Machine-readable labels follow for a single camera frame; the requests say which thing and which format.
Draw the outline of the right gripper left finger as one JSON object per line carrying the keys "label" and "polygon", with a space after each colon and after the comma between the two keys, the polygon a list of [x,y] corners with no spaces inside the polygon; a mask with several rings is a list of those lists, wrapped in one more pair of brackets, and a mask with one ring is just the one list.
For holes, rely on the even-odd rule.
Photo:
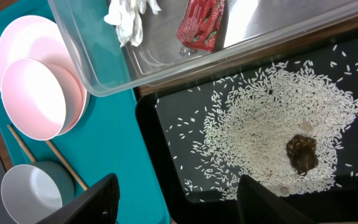
{"label": "right gripper left finger", "polygon": [[119,199],[117,175],[110,173],[37,224],[115,224]]}

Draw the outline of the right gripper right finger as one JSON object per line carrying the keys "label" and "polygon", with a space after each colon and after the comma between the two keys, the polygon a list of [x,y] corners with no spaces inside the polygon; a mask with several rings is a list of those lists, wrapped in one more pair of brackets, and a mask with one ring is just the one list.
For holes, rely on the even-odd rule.
{"label": "right gripper right finger", "polygon": [[241,223],[315,224],[249,175],[242,175],[237,187],[237,208]]}

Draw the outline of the wooden chopstick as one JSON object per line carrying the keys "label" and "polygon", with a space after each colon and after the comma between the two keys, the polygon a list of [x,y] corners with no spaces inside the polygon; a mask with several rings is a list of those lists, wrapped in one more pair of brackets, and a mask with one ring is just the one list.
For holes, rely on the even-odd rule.
{"label": "wooden chopstick", "polygon": [[81,186],[81,188],[83,190],[87,190],[88,189],[88,185],[83,181],[83,179],[78,175],[78,173],[76,172],[76,170],[74,170],[74,168],[72,168],[72,166],[70,165],[70,163],[65,159],[65,157],[63,156],[63,154],[60,152],[60,150],[54,145],[53,142],[51,142],[51,140],[47,140],[45,141],[45,143],[47,144],[47,146],[52,150],[52,152],[58,157],[58,159],[60,160],[60,162],[66,167],[66,169],[69,171],[69,173],[74,177],[74,179],[79,183],[79,185]]}
{"label": "wooden chopstick", "polygon": [[37,160],[36,160],[35,156],[31,152],[31,150],[27,147],[27,145],[22,140],[22,138],[17,134],[15,129],[10,124],[7,125],[7,128],[10,130],[11,134],[14,136],[15,140],[18,142],[18,144],[20,145],[21,149],[24,151],[24,153],[30,159],[30,161],[31,162],[36,162]]}

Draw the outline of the grey bowl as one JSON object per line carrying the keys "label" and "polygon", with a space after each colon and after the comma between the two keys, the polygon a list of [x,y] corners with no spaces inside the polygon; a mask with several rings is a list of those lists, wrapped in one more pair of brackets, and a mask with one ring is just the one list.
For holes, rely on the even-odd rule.
{"label": "grey bowl", "polygon": [[74,196],[71,176],[52,161],[14,166],[2,178],[3,205],[19,224],[43,220],[70,203]]}

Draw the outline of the brown food scrap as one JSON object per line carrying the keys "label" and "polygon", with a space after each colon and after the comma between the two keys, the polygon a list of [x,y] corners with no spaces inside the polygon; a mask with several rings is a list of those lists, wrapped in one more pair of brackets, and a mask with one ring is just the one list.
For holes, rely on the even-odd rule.
{"label": "brown food scrap", "polygon": [[295,135],[287,142],[286,152],[291,166],[298,174],[307,173],[318,166],[316,140],[313,138]]}

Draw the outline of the pile of white rice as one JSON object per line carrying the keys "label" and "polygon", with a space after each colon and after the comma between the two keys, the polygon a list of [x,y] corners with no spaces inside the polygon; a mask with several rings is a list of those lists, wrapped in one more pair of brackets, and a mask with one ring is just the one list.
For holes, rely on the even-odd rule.
{"label": "pile of white rice", "polygon": [[[280,197],[358,187],[358,40],[157,98],[185,197],[234,200],[242,175]],[[316,140],[298,174],[286,145]]]}

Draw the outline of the small pink bowl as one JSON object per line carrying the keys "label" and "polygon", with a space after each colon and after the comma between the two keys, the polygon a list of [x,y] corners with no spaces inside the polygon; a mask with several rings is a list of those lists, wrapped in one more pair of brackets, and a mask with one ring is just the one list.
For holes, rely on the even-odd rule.
{"label": "small pink bowl", "polygon": [[68,70],[31,58],[22,58],[7,67],[1,97],[16,128],[39,141],[68,132],[83,106],[80,87]]}

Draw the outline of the large white plate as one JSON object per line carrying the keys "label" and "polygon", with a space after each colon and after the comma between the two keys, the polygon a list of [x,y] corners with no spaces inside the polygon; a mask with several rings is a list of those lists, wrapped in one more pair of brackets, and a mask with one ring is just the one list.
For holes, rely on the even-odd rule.
{"label": "large white plate", "polygon": [[64,68],[76,81],[80,107],[75,118],[60,132],[69,132],[79,122],[88,106],[90,94],[82,84],[56,23],[42,16],[28,15],[13,20],[0,36],[0,88],[7,67],[22,58],[32,58]]}

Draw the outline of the red snack wrapper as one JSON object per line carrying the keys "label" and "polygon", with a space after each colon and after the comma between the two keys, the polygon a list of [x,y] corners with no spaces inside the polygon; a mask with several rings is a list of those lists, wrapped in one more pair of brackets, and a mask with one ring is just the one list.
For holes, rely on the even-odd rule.
{"label": "red snack wrapper", "polygon": [[176,38],[185,47],[212,52],[224,6],[225,0],[189,0]]}

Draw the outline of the white tissue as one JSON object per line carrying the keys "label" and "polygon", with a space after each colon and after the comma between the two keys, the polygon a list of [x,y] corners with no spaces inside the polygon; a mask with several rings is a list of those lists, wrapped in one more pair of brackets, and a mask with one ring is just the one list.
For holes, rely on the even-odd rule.
{"label": "white tissue", "polygon": [[134,47],[142,43],[143,27],[140,15],[145,14],[147,4],[153,14],[162,10],[156,0],[110,0],[104,21],[115,26],[120,47],[128,42]]}

